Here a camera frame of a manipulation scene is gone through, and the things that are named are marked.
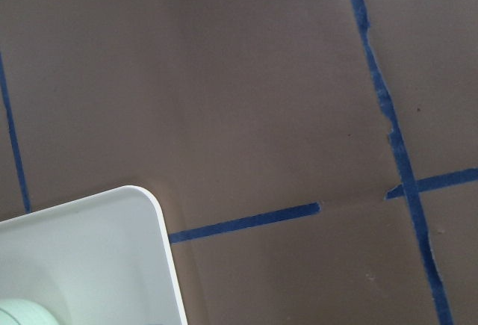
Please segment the white rectangular tray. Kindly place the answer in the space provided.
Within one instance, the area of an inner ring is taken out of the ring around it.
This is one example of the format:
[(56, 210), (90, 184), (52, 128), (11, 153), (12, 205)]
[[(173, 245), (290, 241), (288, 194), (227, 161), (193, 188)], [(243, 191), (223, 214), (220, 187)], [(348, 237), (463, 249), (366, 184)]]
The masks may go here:
[(1, 299), (59, 324), (185, 324), (163, 212), (126, 185), (1, 222)]

